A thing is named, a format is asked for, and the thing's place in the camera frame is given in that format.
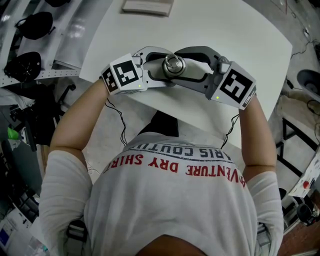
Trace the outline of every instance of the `metal rack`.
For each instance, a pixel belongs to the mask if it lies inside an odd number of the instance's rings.
[[[18,49],[18,56],[32,51],[41,55],[43,70],[36,80],[79,76],[80,70],[78,68],[70,69],[71,67],[68,66],[65,69],[56,70],[52,69],[52,67],[66,28],[81,2],[82,0],[71,0],[70,3],[54,8],[44,0],[41,0],[35,9],[34,13],[53,13],[53,26],[55,26],[55,30],[51,34],[47,34],[38,40],[23,38]],[[10,0],[0,19],[0,87],[20,83],[18,80],[6,76],[3,70],[7,65],[10,48],[16,33],[15,25],[23,18],[29,3],[30,0]]]

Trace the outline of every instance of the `sticker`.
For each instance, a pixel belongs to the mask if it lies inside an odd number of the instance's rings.
[[[245,102],[243,103],[242,107],[246,108],[249,102],[251,101],[252,97],[256,94],[257,87],[254,86],[252,91],[250,92],[248,98],[246,98]]]
[[[252,84],[253,81],[231,69],[220,90],[236,102],[241,103]]]
[[[131,60],[114,65],[113,69],[120,82],[121,87],[139,80],[135,66]]]
[[[106,86],[110,93],[118,89],[118,86],[116,84],[114,76],[112,75],[110,67],[102,74],[102,76],[106,82]]]

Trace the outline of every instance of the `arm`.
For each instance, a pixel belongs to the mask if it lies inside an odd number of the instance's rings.
[[[245,110],[239,111],[242,157],[246,182],[260,173],[276,170],[277,152],[274,138],[257,96]]]
[[[77,157],[86,166],[82,150],[88,144],[108,96],[104,82],[99,79],[60,120],[51,140],[50,151],[66,151]]]

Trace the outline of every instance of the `person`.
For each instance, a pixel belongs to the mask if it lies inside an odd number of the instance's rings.
[[[239,110],[243,175],[220,149],[179,139],[177,120],[158,111],[92,185],[82,150],[108,96],[96,81],[52,137],[39,205],[50,252],[65,254],[61,237],[82,218],[97,256],[258,255],[258,224],[277,255],[284,220],[276,147],[256,96]]]

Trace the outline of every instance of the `white table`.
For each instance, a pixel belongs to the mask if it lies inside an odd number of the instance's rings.
[[[265,116],[270,117],[286,77],[292,45],[260,13],[241,0],[175,0],[169,17],[122,13],[122,4],[114,0],[102,19],[80,78],[94,82],[111,61],[145,46],[172,52],[209,46],[256,79],[258,98]],[[221,139],[238,113],[234,107],[177,85],[129,97]],[[239,122],[228,142],[241,148]]]

